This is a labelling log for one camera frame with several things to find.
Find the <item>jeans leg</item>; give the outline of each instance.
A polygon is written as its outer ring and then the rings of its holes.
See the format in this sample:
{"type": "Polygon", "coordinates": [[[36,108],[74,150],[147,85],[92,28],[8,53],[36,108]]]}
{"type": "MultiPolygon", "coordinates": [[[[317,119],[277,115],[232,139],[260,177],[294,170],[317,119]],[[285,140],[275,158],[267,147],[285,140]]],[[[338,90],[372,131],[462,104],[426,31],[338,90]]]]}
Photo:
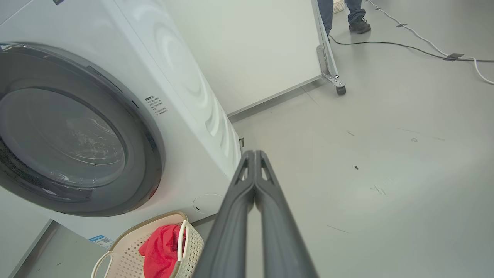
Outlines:
{"type": "Polygon", "coordinates": [[[319,12],[323,19],[324,29],[326,30],[326,35],[331,31],[333,26],[333,0],[317,0],[319,6],[319,12]]]}
{"type": "Polygon", "coordinates": [[[349,24],[352,24],[358,17],[364,17],[366,14],[366,10],[362,9],[362,0],[346,0],[346,6],[350,10],[348,15],[349,24]]]}

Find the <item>red cloth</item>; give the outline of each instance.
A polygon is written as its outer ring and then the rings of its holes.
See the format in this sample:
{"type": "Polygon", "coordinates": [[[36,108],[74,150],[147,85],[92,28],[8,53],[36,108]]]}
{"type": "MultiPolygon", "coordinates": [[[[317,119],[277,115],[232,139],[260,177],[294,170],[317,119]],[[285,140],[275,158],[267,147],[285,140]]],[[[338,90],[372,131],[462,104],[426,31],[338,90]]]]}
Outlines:
{"type": "MultiPolygon", "coordinates": [[[[161,226],[139,248],[139,253],[144,256],[145,278],[170,277],[177,262],[179,233],[180,226],[161,226]]],[[[183,240],[182,251],[185,247],[185,231],[183,240]]]]}

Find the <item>washing machine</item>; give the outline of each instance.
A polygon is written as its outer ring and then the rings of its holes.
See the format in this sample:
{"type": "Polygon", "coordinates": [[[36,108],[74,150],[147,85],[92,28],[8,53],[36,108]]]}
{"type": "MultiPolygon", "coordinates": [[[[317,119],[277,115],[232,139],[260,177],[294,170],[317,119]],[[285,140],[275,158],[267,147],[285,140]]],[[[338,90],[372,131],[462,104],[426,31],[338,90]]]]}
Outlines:
{"type": "Polygon", "coordinates": [[[1,5],[2,187],[104,246],[218,211],[239,138],[161,1],[1,5]]]}

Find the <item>black cable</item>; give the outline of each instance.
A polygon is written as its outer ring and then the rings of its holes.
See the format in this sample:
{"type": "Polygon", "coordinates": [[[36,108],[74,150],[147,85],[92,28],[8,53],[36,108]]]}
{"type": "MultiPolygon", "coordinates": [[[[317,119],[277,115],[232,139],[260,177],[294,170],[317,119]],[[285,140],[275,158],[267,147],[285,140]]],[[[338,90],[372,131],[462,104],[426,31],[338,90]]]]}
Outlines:
{"type": "MultiPolygon", "coordinates": [[[[470,62],[473,62],[472,59],[458,59],[458,58],[455,58],[455,57],[446,57],[446,56],[439,56],[439,55],[435,55],[435,54],[432,54],[432,53],[429,53],[429,52],[426,52],[426,51],[423,51],[421,49],[418,49],[416,47],[413,47],[413,46],[406,46],[406,45],[402,45],[402,44],[397,44],[397,43],[389,43],[389,42],[362,42],[362,43],[351,43],[351,44],[344,44],[344,43],[340,43],[340,42],[337,42],[333,36],[329,35],[329,37],[338,45],[343,45],[343,46],[351,46],[351,45],[362,45],[362,44],[386,44],[386,45],[395,45],[395,46],[403,46],[403,47],[406,47],[406,48],[411,48],[411,49],[415,49],[417,51],[420,51],[424,54],[427,54],[427,55],[430,55],[432,57],[436,57],[436,58],[440,58],[440,59],[445,59],[445,58],[448,58],[448,59],[451,59],[451,60],[456,60],[456,61],[470,61],[470,62]]],[[[477,62],[494,62],[494,60],[479,60],[477,59],[477,62]]]]}

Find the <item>laundry basket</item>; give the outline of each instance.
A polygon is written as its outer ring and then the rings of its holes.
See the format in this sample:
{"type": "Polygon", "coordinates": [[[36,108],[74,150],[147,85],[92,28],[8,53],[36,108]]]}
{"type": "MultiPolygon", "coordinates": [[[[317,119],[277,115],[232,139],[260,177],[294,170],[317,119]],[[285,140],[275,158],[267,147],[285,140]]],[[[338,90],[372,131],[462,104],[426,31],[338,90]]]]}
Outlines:
{"type": "Polygon", "coordinates": [[[123,233],[94,266],[91,278],[96,277],[103,260],[110,257],[105,278],[144,278],[144,258],[139,247],[159,227],[181,224],[178,240],[178,261],[170,278],[190,278],[203,251],[204,242],[199,233],[187,221],[183,212],[174,211],[162,214],[138,224],[123,233]],[[182,242],[185,233],[185,249],[182,254],[182,242]]]}
{"type": "Polygon", "coordinates": [[[333,13],[337,13],[345,9],[345,0],[333,0],[333,1],[334,1],[333,13]]]}

